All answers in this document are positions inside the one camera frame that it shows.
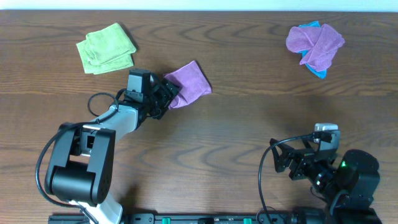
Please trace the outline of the purple microfiber cloth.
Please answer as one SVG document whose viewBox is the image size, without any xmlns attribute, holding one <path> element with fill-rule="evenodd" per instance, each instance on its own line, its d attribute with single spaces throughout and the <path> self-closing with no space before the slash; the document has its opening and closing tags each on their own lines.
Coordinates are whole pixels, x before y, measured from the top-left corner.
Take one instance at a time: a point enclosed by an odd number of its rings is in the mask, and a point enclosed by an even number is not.
<svg viewBox="0 0 398 224">
<path fill-rule="evenodd" d="M 194 60 L 174 72 L 165 74 L 164 78 L 180 87 L 169 109 L 187 106 L 199 97 L 212 93 L 210 83 Z"/>
</svg>

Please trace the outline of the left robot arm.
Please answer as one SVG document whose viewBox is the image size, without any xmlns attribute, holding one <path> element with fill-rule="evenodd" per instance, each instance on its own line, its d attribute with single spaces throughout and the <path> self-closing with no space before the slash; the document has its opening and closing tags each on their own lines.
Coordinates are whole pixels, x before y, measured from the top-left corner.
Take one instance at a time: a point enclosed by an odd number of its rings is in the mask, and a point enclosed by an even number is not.
<svg viewBox="0 0 398 224">
<path fill-rule="evenodd" d="M 88 223 L 121 223 L 123 206 L 109 189 L 114 148 L 148 117 L 160 119 L 181 87 L 169 80 L 143 80 L 140 90 L 121 89 L 109 110 L 91 121 L 64 123 L 40 153 L 39 192 L 61 207 L 79 208 Z"/>
</svg>

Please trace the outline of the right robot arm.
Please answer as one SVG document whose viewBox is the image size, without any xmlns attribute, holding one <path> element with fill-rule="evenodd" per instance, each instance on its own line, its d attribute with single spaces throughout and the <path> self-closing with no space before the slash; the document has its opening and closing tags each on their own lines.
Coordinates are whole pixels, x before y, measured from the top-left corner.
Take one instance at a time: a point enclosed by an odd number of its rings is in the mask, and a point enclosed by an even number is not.
<svg viewBox="0 0 398 224">
<path fill-rule="evenodd" d="M 338 167 L 333 167 L 339 140 L 332 137 L 304 139 L 303 149 L 294 149 L 270 140 L 276 172 L 290 169 L 292 180 L 308 179 L 321 195 L 323 210 L 300 207 L 290 216 L 290 223 L 380 223 L 371 208 L 373 194 L 380 182 L 379 163 L 369 153 L 346 151 Z"/>
</svg>

